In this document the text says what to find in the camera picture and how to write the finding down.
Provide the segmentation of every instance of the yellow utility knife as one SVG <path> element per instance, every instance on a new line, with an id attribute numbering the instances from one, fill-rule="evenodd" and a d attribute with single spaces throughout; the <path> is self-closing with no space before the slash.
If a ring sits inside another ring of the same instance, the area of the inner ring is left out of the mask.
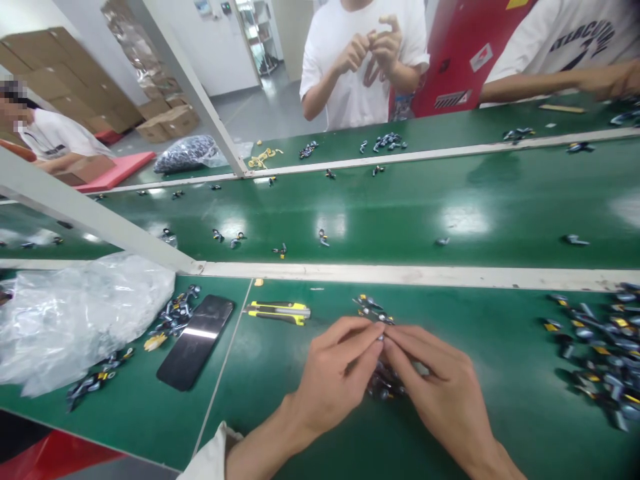
<path id="1" fill-rule="evenodd" d="M 292 302 L 253 301 L 247 307 L 247 313 L 252 317 L 282 320 L 301 327 L 311 316 L 306 305 Z"/>

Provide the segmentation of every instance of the hand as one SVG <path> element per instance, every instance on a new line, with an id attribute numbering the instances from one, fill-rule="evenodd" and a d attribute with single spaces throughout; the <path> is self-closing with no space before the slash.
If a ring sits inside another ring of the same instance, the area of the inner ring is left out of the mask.
<path id="1" fill-rule="evenodd" d="M 597 101 L 616 99 L 626 96 L 627 83 L 630 79 L 637 78 L 638 60 L 625 63 L 618 63 L 608 67 L 578 70 L 579 75 L 577 88 L 582 91 L 593 93 Z"/>
<path id="2" fill-rule="evenodd" d="M 382 352 L 377 338 L 384 326 L 362 317 L 342 317 L 312 340 L 300 386 L 282 405 L 297 436 L 304 439 L 300 447 L 336 427 L 362 402 Z"/>
<path id="3" fill-rule="evenodd" d="M 470 358 L 416 326 L 387 326 L 384 344 L 420 419 L 458 465 L 472 479 L 512 478 Z M 430 375 L 420 376 L 407 354 Z"/>
<path id="4" fill-rule="evenodd" d="M 382 70 L 389 73 L 395 67 L 400 56 L 400 45 L 402 44 L 402 32 L 395 15 L 385 15 L 380 17 L 380 23 L 391 26 L 391 31 L 382 33 L 370 33 L 368 35 L 371 43 L 371 52 Z"/>
<path id="5" fill-rule="evenodd" d="M 369 52 L 369 47 L 369 39 L 356 33 L 334 62 L 334 68 L 340 75 L 349 70 L 357 72 Z"/>

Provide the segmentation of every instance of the gray floor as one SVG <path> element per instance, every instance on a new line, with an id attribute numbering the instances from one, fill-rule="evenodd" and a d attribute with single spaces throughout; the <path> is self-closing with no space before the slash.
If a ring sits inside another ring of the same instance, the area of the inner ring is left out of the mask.
<path id="1" fill-rule="evenodd" d="M 294 137 L 326 130 L 327 116 L 318 115 L 307 121 L 300 104 L 300 81 L 290 82 L 284 64 L 263 78 L 263 88 L 242 90 L 212 97 L 211 102 L 236 143 Z M 190 135 L 208 133 L 200 124 Z M 133 131 L 116 143 L 112 150 L 117 156 L 153 150 L 162 153 L 175 140 L 151 144 Z"/>

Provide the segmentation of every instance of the smartphone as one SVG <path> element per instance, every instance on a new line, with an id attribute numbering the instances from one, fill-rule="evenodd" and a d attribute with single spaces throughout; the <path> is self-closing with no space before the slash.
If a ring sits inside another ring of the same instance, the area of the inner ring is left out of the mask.
<path id="1" fill-rule="evenodd" d="M 156 378 L 179 391 L 192 388 L 234 307 L 230 300 L 207 295 L 193 311 Z"/>

